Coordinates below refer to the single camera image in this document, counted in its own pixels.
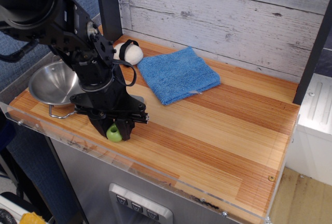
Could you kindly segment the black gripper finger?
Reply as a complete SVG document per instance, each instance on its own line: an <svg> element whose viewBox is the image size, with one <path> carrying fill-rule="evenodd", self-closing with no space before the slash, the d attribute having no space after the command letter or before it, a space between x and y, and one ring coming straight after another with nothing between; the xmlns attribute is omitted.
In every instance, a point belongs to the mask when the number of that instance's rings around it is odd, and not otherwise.
<svg viewBox="0 0 332 224"><path fill-rule="evenodd" d="M103 136L107 137L106 133L107 130L111 127L111 125L114 123L113 119L109 118L99 118L99 119L93 119L89 118L91 124L94 126L94 128Z"/></svg>
<svg viewBox="0 0 332 224"><path fill-rule="evenodd" d="M135 127L135 123L131 119L117 119L115 125L122 136L124 141L130 139L132 130Z"/></svg>

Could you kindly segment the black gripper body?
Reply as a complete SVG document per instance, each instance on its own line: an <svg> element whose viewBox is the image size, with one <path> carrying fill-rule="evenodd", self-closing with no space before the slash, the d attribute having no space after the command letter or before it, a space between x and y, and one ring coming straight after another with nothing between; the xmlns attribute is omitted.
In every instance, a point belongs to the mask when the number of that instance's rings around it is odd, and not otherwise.
<svg viewBox="0 0 332 224"><path fill-rule="evenodd" d="M148 122L145 105L128 94L122 78L82 77L79 86L83 92L72 95L70 101L92 124L112 124L117 119Z"/></svg>

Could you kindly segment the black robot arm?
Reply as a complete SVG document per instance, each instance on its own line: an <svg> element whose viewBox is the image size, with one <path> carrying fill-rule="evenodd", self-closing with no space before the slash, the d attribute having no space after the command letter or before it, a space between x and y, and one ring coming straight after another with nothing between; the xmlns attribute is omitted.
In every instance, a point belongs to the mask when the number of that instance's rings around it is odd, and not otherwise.
<svg viewBox="0 0 332 224"><path fill-rule="evenodd" d="M70 102L101 135L115 126L126 141L136 123L148 122L145 104L127 93L120 67L128 62L114 58L113 44L75 0L1 0L1 31L25 42L4 61L16 62L38 44L57 52L82 89Z"/></svg>

